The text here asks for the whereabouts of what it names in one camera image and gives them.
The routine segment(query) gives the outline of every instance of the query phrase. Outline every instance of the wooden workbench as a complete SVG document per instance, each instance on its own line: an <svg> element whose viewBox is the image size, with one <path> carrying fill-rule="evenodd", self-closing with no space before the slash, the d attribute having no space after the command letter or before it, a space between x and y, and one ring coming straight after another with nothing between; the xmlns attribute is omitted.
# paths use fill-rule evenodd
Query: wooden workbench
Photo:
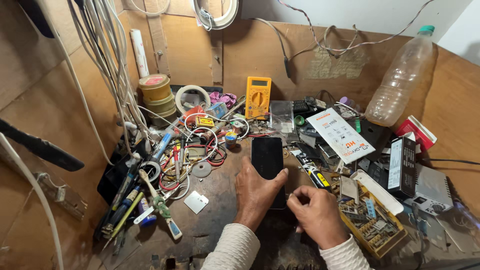
<svg viewBox="0 0 480 270"><path fill-rule="evenodd" d="M251 139L239 141L240 147L233 152L228 150L224 164L204 177L202 182L191 175L192 191L208 198L208 205L195 215L182 198L168 201L172 218L183 232L183 237L175 241L162 219L155 226L140 229L130 226L126 234L125 246L117 257L112 257L112 244L100 253L103 243L97 248L97 254L90 262L88 270L131 270L131 269L179 269L188 270L191 262L199 269L208 253L215 249L223 227L232 222L236 210L235 177L241 169L241 159L250 155ZM300 185L312 185L308 175L298 168L293 155L284 158L284 166L288 168L286 192L291 193ZM330 181L330 173L324 176ZM400 218L412 237L406 237L394 247L381 261L374 260L367 252L371 266L375 269L395 267L395 269L413 269L417 261L413 253L420 250L420 242L415 239L415 229L408 220ZM261 247L253 263L252 269L326 269L319 256L317 245L307 234L295 233L297 220L288 209L269 210L262 224L256 231ZM426 260L429 265L450 263L456 265L460 259L475 258L474 254L462 254L454 245L444 253L433 245L426 249Z"/></svg>

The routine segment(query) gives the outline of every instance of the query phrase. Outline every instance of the white wall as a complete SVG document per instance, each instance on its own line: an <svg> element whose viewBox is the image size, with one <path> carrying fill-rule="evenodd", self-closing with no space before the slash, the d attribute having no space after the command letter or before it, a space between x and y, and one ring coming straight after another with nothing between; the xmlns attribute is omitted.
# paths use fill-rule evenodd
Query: white wall
<svg viewBox="0 0 480 270"><path fill-rule="evenodd" d="M480 66L480 0L473 0L438 45Z"/></svg>
<svg viewBox="0 0 480 270"><path fill-rule="evenodd" d="M303 9L313 25L396 34L415 17L427 0L282 0ZM438 42L472 0L435 0L429 3L403 35L415 36L422 25L434 25ZM243 0L242 18L307 25L303 13L276 0Z"/></svg>

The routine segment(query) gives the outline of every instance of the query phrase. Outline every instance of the pink cloth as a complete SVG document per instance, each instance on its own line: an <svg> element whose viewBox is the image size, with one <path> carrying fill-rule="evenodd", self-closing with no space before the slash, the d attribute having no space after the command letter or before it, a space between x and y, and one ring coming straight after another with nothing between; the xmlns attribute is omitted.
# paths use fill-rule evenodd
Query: pink cloth
<svg viewBox="0 0 480 270"><path fill-rule="evenodd" d="M237 96L233 94L223 94L222 97L220 97L219 92L213 92L210 94L210 100L212 101L212 104L223 101L225 102L227 109L230 109L233 107L235 102L237 102Z"/></svg>

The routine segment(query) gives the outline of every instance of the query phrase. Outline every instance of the plastic water bottle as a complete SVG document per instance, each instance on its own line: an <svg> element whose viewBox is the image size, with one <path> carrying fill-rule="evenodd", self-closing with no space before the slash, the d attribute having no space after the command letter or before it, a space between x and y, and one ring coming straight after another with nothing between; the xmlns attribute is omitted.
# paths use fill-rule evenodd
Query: plastic water bottle
<svg viewBox="0 0 480 270"><path fill-rule="evenodd" d="M368 121L392 126L402 115L432 56L430 37L434 30L432 25L422 26L417 36L398 51L365 110Z"/></svg>

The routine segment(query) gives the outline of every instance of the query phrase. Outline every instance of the black phone screen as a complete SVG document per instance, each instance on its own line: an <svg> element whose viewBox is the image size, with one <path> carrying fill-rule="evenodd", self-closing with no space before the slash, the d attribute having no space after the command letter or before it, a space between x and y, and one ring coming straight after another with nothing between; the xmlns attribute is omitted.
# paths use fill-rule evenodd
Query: black phone screen
<svg viewBox="0 0 480 270"><path fill-rule="evenodd" d="M254 137L252 139L252 165L258 174L272 180L283 170L282 139L276 137ZM282 186L270 209L284 209L287 206L285 186Z"/></svg>

